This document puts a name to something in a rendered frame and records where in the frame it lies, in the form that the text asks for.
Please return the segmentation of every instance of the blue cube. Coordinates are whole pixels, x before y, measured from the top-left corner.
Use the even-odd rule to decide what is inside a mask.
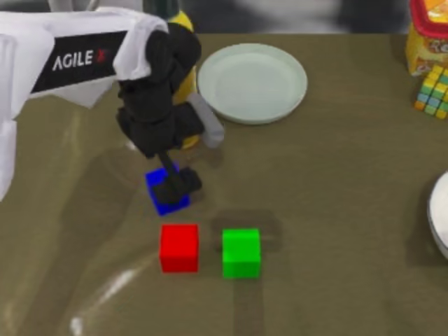
[[[179,211],[183,208],[190,206],[190,196],[186,195],[179,203],[176,204],[159,204],[155,199],[153,191],[151,187],[156,186],[163,182],[164,178],[168,176],[168,173],[164,168],[160,168],[155,171],[150,171],[146,174],[146,185],[148,186],[149,196],[152,199],[155,209],[159,216],[165,216],[168,214],[172,214],[173,212]]]

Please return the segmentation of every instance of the wooden table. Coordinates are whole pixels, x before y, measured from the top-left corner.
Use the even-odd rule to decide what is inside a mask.
[[[273,125],[226,123],[221,151],[177,154],[204,192],[158,218],[144,185],[158,164],[123,146],[116,91],[91,111],[30,101],[0,204],[0,334],[446,333],[448,264],[426,200],[447,169],[448,126],[412,108],[404,36],[201,39],[204,57],[242,42],[292,53],[309,75],[303,104]],[[199,274],[160,273],[163,222],[200,224]],[[259,281],[221,279],[219,232],[235,226],[262,230]]]

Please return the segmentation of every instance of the yellow bottle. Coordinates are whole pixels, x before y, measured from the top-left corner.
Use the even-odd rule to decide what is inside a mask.
[[[143,0],[143,11],[156,15],[168,22],[177,23],[193,32],[190,18],[179,8],[178,0]],[[190,93],[197,92],[196,68],[194,68],[181,84],[173,97],[174,104],[183,103]],[[183,142],[183,149],[191,148],[199,142],[199,136],[192,136]]]

